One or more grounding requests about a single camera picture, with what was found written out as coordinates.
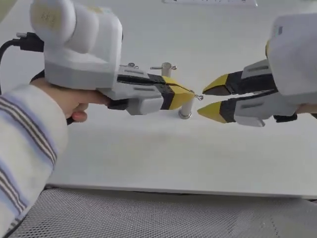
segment sticker label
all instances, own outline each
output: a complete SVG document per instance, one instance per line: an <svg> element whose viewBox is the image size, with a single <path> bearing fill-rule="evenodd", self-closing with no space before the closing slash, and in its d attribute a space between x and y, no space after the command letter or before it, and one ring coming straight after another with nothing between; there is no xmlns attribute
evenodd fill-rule
<svg viewBox="0 0 317 238"><path fill-rule="evenodd" d="M97 6L88 6L87 7L90 11L93 11L97 14L103 14L103 10L100 8L100 7L97 7Z"/></svg>
<svg viewBox="0 0 317 238"><path fill-rule="evenodd" d="M58 31L61 28L61 11L57 7L51 7L36 1L31 8L31 21L33 24Z"/></svg>

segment striped shirt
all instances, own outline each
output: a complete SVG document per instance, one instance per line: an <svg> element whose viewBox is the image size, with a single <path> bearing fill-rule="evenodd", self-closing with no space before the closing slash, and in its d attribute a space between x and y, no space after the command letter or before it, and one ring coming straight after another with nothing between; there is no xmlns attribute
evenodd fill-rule
<svg viewBox="0 0 317 238"><path fill-rule="evenodd" d="M65 115L42 90L0 96L0 237L34 205L66 144Z"/></svg>

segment white tabletop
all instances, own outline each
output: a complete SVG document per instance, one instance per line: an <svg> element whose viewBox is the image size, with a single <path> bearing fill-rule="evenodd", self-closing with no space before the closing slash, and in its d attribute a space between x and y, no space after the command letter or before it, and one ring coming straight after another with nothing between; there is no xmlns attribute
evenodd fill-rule
<svg viewBox="0 0 317 238"><path fill-rule="evenodd" d="M31 30L26 21L29 3L20 1L0 25L2 42L15 32ZM279 14L317 9L296 0L258 3L258 9L229 9L176 7L159 0L107 1L123 24L122 63L148 70L169 61L178 66L173 76L197 92L221 74L264 59L271 23ZM1 64L1 82L10 89L42 68L40 54L10 50ZM285 124L269 120L264 128L252 128L197 115L197 108L217 100L222 98L195 102L189 120L178 118L177 111L132 117L93 105L86 123L69 127L68 149L49 183L317 197L316 119L305 115Z"/></svg>

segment gray mesh surface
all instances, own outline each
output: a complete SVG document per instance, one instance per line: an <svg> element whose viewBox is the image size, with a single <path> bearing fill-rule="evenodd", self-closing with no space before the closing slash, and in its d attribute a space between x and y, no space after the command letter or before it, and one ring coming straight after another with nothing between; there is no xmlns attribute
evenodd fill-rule
<svg viewBox="0 0 317 238"><path fill-rule="evenodd" d="M301 199L49 189L11 238L316 238Z"/></svg>

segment black power cable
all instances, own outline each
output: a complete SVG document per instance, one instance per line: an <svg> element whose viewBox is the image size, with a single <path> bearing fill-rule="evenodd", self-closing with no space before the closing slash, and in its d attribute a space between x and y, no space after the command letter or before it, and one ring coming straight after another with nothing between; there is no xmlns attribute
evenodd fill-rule
<svg viewBox="0 0 317 238"><path fill-rule="evenodd" d="M19 46L20 50L22 50L22 51L31 51L31 52L43 53L44 42L35 33L28 32L26 34L17 34L17 37L19 37L19 39L12 39L10 41L7 41L0 47L0 64L1 64L1 60L2 60L2 57L5 53L5 51L10 46ZM45 77L44 70L42 72L38 73L35 77L33 77L31 82L35 79L42 78L42 77ZM74 122L73 118L67 119L67 125L70 125L73 122Z"/></svg>

